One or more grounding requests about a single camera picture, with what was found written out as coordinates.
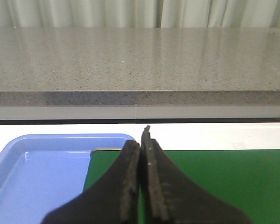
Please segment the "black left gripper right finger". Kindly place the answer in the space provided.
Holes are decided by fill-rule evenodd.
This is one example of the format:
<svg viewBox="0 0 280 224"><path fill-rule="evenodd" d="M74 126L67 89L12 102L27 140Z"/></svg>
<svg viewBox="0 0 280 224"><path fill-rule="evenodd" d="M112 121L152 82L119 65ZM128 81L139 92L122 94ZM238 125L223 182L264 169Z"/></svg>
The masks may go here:
<svg viewBox="0 0 280 224"><path fill-rule="evenodd" d="M141 136L140 176L147 224L250 224L240 209L186 176L146 126Z"/></svg>

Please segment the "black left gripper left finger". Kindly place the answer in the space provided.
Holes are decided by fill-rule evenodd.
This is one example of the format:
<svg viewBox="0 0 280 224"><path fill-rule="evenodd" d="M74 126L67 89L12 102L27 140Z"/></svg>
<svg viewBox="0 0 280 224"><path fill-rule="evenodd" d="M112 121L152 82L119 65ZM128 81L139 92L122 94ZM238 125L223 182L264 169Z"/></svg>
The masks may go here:
<svg viewBox="0 0 280 224"><path fill-rule="evenodd" d="M138 223L140 146L127 140L116 160L85 192L49 212L44 224Z"/></svg>

